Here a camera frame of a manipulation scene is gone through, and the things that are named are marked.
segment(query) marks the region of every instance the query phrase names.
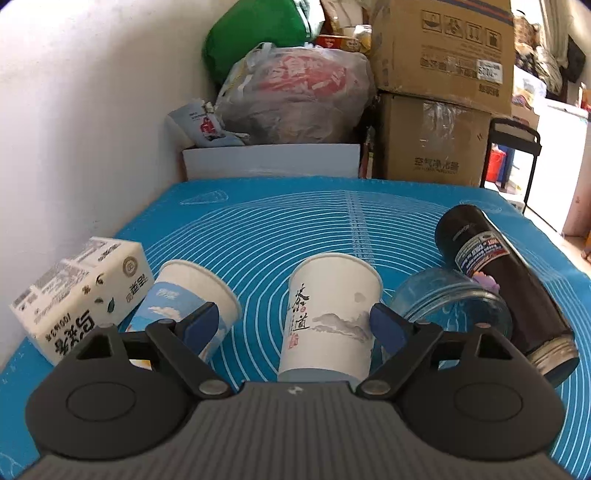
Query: ribbed gray surface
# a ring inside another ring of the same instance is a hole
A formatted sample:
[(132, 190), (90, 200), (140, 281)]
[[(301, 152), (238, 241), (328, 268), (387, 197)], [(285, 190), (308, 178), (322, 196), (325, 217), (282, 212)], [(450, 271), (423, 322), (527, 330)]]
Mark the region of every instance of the ribbed gray surface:
[(543, 455), (478, 463), (422, 442), (387, 403), (345, 384), (247, 384), (205, 401), (179, 434), (134, 458), (106, 463), (46, 456), (22, 480), (545, 480), (571, 478)]

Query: white refrigerator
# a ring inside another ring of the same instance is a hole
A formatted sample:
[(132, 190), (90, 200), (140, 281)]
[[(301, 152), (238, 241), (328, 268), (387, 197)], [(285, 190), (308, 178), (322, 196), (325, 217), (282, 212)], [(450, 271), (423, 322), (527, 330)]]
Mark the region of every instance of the white refrigerator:
[(566, 103), (536, 105), (542, 150), (527, 206), (562, 235), (591, 228), (591, 134), (587, 112)]

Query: blue mat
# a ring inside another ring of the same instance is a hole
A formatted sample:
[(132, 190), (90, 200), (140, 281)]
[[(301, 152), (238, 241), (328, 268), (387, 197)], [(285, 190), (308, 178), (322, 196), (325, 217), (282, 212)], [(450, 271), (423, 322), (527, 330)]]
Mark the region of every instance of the blue mat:
[[(585, 479), (591, 471), (591, 284), (495, 192), (327, 178), (193, 181), (174, 186), (117, 236), (142, 242), (155, 273), (165, 261), (183, 258), (230, 285), (244, 320), (232, 328), (212, 366), (238, 388), (243, 380), (276, 379), (287, 280), (300, 261), (324, 251), (361, 257), (382, 276), (387, 301), (408, 275), (441, 265), (434, 228), (458, 203), (477, 205), (490, 216), (573, 324), (581, 363), (557, 389), (567, 419), (552, 456)], [(24, 406), (50, 369), (26, 340), (0, 377), (0, 472), (7, 479), (37, 458)]]

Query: floor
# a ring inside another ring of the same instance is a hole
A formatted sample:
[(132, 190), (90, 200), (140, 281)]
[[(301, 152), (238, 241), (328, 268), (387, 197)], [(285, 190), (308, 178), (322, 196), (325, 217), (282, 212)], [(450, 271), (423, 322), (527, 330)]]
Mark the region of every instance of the floor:
[(524, 215), (526, 218), (530, 219), (538, 229), (545, 233), (550, 241), (566, 255), (575, 267), (591, 278), (591, 263), (581, 257), (581, 250), (585, 245), (584, 238), (579, 236), (562, 237), (556, 233), (550, 225), (529, 209), (525, 210)]

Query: sticker on bottle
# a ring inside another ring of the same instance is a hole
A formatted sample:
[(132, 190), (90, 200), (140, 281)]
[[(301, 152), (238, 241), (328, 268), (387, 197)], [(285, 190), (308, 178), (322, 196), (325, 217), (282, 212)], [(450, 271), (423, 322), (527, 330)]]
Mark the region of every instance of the sticker on bottle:
[(479, 233), (470, 238), (456, 255), (458, 268), (472, 278), (486, 264), (495, 258), (509, 255), (509, 251), (492, 230)]
[(503, 65), (489, 60), (478, 60), (476, 65), (476, 76), (479, 80), (503, 84)]

